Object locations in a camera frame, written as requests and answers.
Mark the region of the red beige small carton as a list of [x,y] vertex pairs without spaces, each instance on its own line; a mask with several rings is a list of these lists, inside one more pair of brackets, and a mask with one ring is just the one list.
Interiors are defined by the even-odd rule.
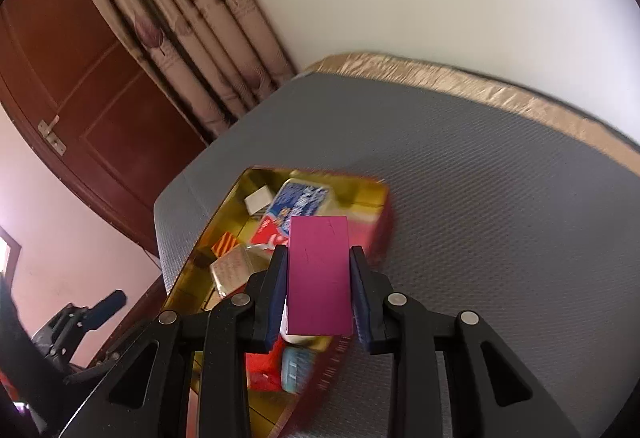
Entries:
[[215,290],[221,298],[239,291],[254,273],[266,270],[271,254],[257,246],[239,245],[209,267]]

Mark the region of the blue patterned small block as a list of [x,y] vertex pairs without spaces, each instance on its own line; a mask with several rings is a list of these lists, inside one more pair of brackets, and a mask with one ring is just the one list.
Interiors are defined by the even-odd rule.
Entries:
[[304,347],[284,348],[281,363],[281,386],[285,392],[299,395],[314,372],[317,353]]

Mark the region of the magenta rectangular block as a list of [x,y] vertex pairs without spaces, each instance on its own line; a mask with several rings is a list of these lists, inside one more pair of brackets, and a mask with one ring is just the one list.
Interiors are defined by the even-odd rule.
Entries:
[[345,217],[291,220],[288,241],[288,332],[352,334],[349,236]]

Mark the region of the orange yellow striped block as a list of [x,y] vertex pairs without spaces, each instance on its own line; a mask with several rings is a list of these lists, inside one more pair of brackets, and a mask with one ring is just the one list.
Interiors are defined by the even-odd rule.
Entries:
[[221,237],[210,248],[217,258],[221,258],[225,254],[231,252],[235,247],[240,245],[238,238],[231,232],[224,232]]

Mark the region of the small white pronged adapter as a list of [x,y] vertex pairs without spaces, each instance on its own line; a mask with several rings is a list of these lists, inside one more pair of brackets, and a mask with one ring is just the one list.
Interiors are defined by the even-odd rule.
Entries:
[[244,198],[244,204],[250,216],[258,215],[266,210],[272,201],[273,193],[268,186],[262,186]]

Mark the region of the blue red card pack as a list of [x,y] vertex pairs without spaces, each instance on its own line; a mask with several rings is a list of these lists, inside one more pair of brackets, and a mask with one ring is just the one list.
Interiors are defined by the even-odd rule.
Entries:
[[260,218],[250,245],[263,250],[288,245],[292,218],[320,215],[332,196],[332,188],[326,184],[294,178],[286,180]]

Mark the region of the flat red block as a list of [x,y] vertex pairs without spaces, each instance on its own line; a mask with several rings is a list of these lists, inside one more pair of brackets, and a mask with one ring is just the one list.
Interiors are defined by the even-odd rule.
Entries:
[[247,387],[255,392],[280,392],[282,390],[282,356],[285,340],[279,336],[268,354],[246,354]]

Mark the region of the red gold metal tin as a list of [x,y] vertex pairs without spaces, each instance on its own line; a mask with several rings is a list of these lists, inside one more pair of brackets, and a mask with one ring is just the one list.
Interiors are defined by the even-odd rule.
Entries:
[[372,266],[382,262],[393,228],[390,188],[382,180],[252,167],[235,181],[186,258],[164,307],[193,316],[235,295],[250,298],[258,323],[252,334],[268,346],[241,358],[247,437],[285,437],[305,426],[326,398],[352,344],[348,336],[305,337],[301,347],[312,354],[308,377],[296,394],[280,386],[284,352],[290,345],[276,330],[285,315],[288,288],[288,252],[277,246],[288,242],[287,220],[277,218],[278,235],[270,238],[265,223],[250,213],[245,200],[260,188],[278,192],[286,184],[325,188],[326,202],[317,215],[347,217],[349,243],[361,247]]

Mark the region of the grey textured table mat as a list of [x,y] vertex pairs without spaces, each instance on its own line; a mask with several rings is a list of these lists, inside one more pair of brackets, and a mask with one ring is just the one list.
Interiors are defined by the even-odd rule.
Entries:
[[639,379],[639,177],[492,106],[328,74],[292,80],[202,152],[154,205],[165,280],[250,166],[390,187],[393,287],[477,311],[578,432],[610,426]]

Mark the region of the red brown wooden door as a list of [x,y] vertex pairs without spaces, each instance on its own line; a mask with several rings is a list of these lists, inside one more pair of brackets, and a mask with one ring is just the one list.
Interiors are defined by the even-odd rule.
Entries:
[[[73,194],[156,253],[154,203],[205,144],[92,0],[3,0],[1,103]],[[55,115],[63,156],[37,128]]]

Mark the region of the beige patterned curtain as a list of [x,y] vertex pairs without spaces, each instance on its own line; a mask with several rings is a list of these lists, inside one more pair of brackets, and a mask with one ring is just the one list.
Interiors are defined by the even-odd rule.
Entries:
[[92,0],[116,38],[205,141],[293,77],[256,0]]

